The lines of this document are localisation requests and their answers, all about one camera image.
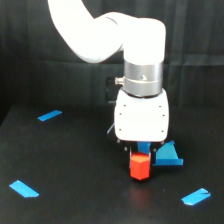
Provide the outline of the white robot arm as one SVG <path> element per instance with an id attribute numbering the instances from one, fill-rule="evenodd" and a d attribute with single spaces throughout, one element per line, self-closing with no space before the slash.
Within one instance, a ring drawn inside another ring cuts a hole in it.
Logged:
<path id="1" fill-rule="evenodd" d="M 162 88 L 166 27 L 151 18 L 118 12 L 93 17 L 82 0 L 47 0 L 53 24 L 69 48 L 83 61 L 100 63 L 123 53 L 124 75 L 109 128 L 128 150 L 148 148 L 153 165 L 170 165 L 161 152 L 167 138 L 169 105 Z"/>

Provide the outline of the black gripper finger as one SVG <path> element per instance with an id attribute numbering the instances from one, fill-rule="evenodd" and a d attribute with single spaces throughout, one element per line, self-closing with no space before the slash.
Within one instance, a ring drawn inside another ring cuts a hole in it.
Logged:
<path id="1" fill-rule="evenodd" d="M 126 155 L 125 155 L 125 167 L 127 169 L 130 169 L 130 160 L 131 160 L 131 152 L 127 152 Z"/>
<path id="2" fill-rule="evenodd" d="M 150 150 L 150 153 L 149 153 L 149 157 L 150 157 L 150 169 L 153 167 L 153 165 L 156 162 L 156 152 L 157 152 L 156 149 Z"/>

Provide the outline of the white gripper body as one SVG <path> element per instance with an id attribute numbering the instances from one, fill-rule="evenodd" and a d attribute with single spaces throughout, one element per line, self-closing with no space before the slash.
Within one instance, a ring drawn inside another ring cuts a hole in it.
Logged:
<path id="1" fill-rule="evenodd" d="M 169 104 L 165 90 L 151 98 L 137 98 L 123 89 L 118 91 L 114 121 L 107 133 L 128 151 L 136 151 L 138 142 L 162 143 L 169 129 Z"/>

